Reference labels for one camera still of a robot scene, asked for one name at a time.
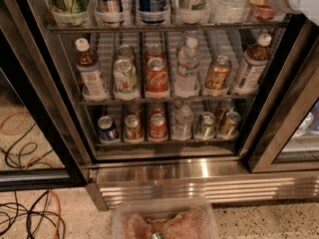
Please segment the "red coke can top shelf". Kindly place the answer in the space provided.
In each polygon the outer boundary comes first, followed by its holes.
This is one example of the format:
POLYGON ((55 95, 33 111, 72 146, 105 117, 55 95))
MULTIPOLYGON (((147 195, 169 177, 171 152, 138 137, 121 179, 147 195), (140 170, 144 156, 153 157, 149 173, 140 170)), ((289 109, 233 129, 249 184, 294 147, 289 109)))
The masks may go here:
POLYGON ((275 11, 269 5, 250 5, 250 15, 260 21, 272 20, 275 16, 275 11))

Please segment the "red coke can shelf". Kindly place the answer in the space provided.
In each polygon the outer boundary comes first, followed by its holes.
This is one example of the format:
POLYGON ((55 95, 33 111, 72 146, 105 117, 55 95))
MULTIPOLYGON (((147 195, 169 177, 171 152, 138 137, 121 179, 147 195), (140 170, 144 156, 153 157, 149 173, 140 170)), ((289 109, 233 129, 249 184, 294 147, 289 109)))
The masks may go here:
POLYGON ((260 21, 272 20, 275 16, 275 11, 269 5, 250 5, 250 15, 260 21))
POLYGON ((168 71, 165 59, 152 58, 146 68, 146 91, 151 98, 168 96, 168 71))
POLYGON ((163 114, 154 114, 151 116, 149 137, 154 141, 163 141, 166 139, 166 118, 163 114))

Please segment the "water bottle shelf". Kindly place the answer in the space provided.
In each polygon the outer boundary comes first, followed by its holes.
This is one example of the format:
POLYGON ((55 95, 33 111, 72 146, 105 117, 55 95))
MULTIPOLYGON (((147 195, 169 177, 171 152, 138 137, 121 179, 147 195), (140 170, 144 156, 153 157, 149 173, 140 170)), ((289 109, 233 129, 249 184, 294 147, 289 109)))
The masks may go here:
POLYGON ((174 124, 172 138, 175 140, 187 140, 191 137, 193 111, 190 105, 183 105, 174 111, 174 124))
POLYGON ((213 21, 242 23, 246 20, 249 10, 248 0, 213 0, 213 21))
POLYGON ((193 37, 187 37, 177 53, 174 87, 178 96, 186 98, 194 94, 199 62, 198 41, 193 37))

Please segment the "white floral can top shelf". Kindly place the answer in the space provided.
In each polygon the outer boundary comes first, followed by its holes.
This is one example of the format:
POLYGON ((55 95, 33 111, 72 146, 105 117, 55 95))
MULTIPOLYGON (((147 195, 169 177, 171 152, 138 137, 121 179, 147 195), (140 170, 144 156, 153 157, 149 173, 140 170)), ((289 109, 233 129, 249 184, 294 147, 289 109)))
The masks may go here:
POLYGON ((178 0, 177 12, 183 23, 199 23, 206 11, 206 0, 178 0))

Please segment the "water bottle middle shelf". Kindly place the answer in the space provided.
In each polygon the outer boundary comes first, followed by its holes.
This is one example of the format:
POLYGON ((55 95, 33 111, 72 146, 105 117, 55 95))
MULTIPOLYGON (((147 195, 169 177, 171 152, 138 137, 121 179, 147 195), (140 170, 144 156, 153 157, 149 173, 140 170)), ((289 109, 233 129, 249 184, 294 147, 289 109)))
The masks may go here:
POLYGON ((193 37, 187 37, 177 53, 174 87, 178 96, 186 98, 194 94, 199 62, 198 41, 193 37))

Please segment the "gold can bottom right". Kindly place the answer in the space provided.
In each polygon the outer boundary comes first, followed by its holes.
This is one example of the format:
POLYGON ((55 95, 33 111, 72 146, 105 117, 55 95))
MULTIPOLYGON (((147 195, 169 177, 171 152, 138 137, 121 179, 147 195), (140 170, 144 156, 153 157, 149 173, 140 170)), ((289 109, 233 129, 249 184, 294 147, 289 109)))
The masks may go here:
POLYGON ((238 135, 238 126, 241 116, 237 112, 228 112, 220 122, 218 136, 223 139, 232 139, 238 135))

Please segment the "glass fridge door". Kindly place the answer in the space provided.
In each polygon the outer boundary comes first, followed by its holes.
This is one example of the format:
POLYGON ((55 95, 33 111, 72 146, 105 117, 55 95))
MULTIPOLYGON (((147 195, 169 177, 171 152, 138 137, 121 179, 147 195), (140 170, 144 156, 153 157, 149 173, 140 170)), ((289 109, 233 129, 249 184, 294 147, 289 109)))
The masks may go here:
POLYGON ((88 184, 79 89, 48 0, 1 0, 1 189, 88 184))
POLYGON ((240 149, 251 173, 318 171, 318 27, 294 16, 280 43, 243 128, 240 149))

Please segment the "water bottle bottom shelf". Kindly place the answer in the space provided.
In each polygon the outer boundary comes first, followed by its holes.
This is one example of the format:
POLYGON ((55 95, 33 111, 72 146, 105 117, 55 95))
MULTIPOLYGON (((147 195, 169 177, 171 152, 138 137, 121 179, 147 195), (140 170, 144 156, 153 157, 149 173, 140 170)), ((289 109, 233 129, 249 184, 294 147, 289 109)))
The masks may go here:
POLYGON ((174 111, 174 124, 172 138, 175 140, 187 140, 191 137, 193 111, 190 105, 183 105, 174 111))

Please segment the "white floral can middle shelf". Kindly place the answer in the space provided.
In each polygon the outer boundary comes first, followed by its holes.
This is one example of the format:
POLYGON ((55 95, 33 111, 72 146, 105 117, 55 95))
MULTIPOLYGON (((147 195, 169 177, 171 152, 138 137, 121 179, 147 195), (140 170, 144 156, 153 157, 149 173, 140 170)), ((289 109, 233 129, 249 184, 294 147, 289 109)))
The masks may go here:
POLYGON ((113 67, 114 94, 120 100, 133 100, 138 95, 138 78, 135 65, 130 59, 118 59, 113 67))

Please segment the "red coke can bottom shelf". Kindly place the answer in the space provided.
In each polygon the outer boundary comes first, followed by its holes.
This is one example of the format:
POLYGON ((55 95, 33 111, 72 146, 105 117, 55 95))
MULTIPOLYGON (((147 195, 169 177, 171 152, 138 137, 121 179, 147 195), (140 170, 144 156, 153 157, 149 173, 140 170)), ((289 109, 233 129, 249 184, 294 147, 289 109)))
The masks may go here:
POLYGON ((149 137, 154 141, 163 141, 166 139, 166 118, 163 114, 154 114, 151 116, 149 137))

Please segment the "green can top shelf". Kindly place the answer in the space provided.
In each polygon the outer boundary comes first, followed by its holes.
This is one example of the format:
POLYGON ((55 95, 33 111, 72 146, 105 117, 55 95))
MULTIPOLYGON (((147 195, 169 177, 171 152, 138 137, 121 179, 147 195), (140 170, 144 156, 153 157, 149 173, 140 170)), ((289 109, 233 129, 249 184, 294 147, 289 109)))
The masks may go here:
POLYGON ((53 17, 59 27, 88 25, 90 0, 52 0, 53 17))

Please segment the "left glass fridge door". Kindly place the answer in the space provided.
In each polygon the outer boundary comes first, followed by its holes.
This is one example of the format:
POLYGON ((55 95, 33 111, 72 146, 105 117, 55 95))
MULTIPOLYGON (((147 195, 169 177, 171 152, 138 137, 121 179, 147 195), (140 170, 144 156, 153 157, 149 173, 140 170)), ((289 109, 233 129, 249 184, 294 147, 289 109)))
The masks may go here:
POLYGON ((1 189, 88 184, 79 89, 48 0, 1 0, 1 189))

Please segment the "right tea bottle white cap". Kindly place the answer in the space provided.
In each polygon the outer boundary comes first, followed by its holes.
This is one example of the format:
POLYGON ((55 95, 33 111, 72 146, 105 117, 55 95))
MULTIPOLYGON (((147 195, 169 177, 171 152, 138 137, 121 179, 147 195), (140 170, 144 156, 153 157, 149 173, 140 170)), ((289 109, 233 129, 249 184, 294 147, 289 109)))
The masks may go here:
POLYGON ((256 92, 258 80, 270 60, 270 43, 271 36, 261 33, 257 42, 246 49, 233 78, 231 92, 234 95, 250 95, 256 92))

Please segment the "tea bottle white cap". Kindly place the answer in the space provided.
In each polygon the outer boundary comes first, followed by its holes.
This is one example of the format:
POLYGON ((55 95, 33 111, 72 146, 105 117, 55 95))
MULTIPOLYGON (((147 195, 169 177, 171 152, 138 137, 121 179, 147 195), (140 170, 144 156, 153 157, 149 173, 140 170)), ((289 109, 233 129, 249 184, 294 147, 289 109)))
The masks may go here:
POLYGON ((231 92, 234 95, 250 95, 256 92, 258 80, 270 60, 270 43, 271 36, 261 33, 257 42, 246 49, 233 78, 231 92))
POLYGON ((98 53, 91 48, 88 40, 85 38, 77 39, 75 44, 79 52, 76 59, 76 67, 80 72, 88 95, 94 101, 105 100, 108 90, 98 53))

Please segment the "clear plastic food container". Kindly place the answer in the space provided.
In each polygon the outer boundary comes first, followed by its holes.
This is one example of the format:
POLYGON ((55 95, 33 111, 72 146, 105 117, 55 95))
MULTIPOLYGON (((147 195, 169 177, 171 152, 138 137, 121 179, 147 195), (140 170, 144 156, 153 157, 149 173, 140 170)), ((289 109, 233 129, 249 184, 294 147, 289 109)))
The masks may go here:
POLYGON ((114 212, 112 239, 219 239, 203 197, 129 201, 114 212))

